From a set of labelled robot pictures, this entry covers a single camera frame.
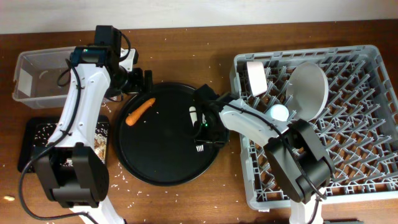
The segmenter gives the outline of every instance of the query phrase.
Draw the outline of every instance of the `wire rack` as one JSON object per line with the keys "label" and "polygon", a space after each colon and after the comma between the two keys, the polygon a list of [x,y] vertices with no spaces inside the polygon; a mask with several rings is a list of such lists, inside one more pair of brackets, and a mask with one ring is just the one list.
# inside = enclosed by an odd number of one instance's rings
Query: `wire rack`
{"label": "wire rack", "polygon": [[[264,64],[268,89],[258,97],[252,96],[248,76],[241,70],[248,61]],[[336,181],[326,188],[326,203],[398,197],[394,192],[398,190],[397,98],[376,47],[245,54],[234,62],[233,91],[262,112],[292,99],[285,91],[296,66],[316,63],[328,78],[329,95],[325,109],[311,124],[336,167]],[[249,206],[256,210],[288,207],[289,198],[277,185],[264,149],[244,136],[241,145]]]}

